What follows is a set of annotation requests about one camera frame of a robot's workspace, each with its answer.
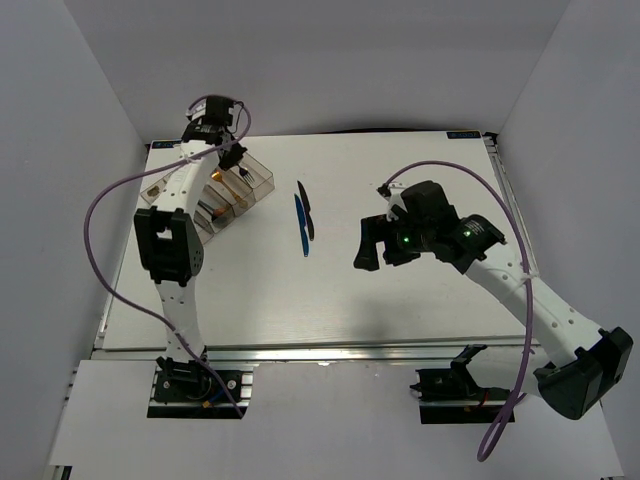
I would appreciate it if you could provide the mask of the blue knife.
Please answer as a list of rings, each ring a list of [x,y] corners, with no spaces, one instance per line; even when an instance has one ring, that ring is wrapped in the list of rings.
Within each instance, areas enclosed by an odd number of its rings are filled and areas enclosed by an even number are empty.
[[[301,198],[297,194],[295,194],[294,200],[296,205],[296,214],[297,214],[299,232],[301,237],[302,252],[303,252],[303,256],[307,257],[310,252],[310,245],[309,245],[309,237],[306,230],[306,216],[304,213],[304,208],[303,208]]]

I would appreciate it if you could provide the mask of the black knife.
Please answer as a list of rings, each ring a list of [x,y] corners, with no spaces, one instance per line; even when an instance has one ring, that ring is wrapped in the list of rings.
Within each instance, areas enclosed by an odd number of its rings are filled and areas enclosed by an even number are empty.
[[[297,181],[297,185],[298,185],[299,195],[300,195],[300,199],[303,207],[308,237],[310,241],[313,241],[315,238],[315,227],[311,217],[311,206],[309,203],[309,198],[302,182]]]

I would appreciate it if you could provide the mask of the iridescent purple spoon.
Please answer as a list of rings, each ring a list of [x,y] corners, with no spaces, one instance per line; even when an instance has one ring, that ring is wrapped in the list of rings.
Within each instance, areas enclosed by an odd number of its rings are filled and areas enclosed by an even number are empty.
[[[199,200],[198,205],[207,213],[211,222],[219,221],[222,218],[227,218],[227,207],[216,207]]]

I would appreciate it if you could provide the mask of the gold fork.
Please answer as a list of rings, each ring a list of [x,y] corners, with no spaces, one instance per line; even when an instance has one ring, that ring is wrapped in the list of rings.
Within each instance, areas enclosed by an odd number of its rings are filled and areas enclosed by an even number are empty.
[[[220,183],[224,188],[226,188],[229,193],[232,195],[232,197],[234,198],[234,200],[236,201],[236,203],[241,207],[241,208],[247,208],[248,207],[248,203],[247,201],[241,197],[235,190],[233,190],[231,188],[231,186],[224,180],[222,174],[219,171],[215,171],[212,175],[211,178],[215,181]]]

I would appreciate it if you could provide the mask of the iridescent green fork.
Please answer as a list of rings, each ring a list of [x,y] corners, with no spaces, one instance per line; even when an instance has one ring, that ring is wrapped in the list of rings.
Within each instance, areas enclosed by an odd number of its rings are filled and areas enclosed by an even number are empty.
[[[239,174],[240,174],[241,178],[243,179],[243,181],[245,183],[247,183],[248,185],[252,185],[254,183],[254,178],[253,178],[251,172],[248,169],[246,169],[246,168],[244,168],[242,166],[239,166],[238,167],[238,171],[239,171]]]

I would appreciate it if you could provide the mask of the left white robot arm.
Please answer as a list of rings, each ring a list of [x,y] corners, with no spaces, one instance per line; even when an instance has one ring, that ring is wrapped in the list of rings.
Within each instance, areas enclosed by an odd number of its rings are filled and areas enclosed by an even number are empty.
[[[209,95],[186,112],[189,123],[178,145],[178,161],[167,183],[148,208],[134,215],[139,256],[156,287],[166,322],[165,356],[188,363],[206,356],[196,308],[196,277],[204,263],[204,247],[194,216],[211,175],[242,159],[239,144],[246,133],[232,126],[246,111],[244,103]]]

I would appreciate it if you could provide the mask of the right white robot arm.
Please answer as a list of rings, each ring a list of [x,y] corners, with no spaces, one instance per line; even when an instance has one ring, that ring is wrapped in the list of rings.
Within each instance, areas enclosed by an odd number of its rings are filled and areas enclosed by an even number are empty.
[[[580,419],[622,377],[633,340],[622,328],[607,331],[584,317],[538,277],[529,276],[505,235],[485,217],[459,217],[440,184],[378,189],[385,213],[361,220],[354,266],[376,271],[431,253],[490,293],[520,323],[533,323],[540,346],[529,357],[522,392],[555,412]]]

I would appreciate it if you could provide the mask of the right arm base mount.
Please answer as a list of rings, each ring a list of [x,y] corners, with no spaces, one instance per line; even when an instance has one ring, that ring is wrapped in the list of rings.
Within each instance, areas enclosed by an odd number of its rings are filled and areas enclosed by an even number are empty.
[[[409,386],[419,402],[423,425],[491,424],[506,403],[510,391],[481,387],[472,379],[467,366],[487,349],[486,345],[467,345],[446,368],[416,371],[418,381]]]

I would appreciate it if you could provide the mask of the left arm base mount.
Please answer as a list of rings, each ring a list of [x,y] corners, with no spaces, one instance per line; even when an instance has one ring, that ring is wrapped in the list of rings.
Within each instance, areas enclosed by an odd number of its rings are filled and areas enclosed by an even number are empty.
[[[149,419],[239,420],[248,408],[248,371],[218,370],[220,379],[199,363],[156,359]]]

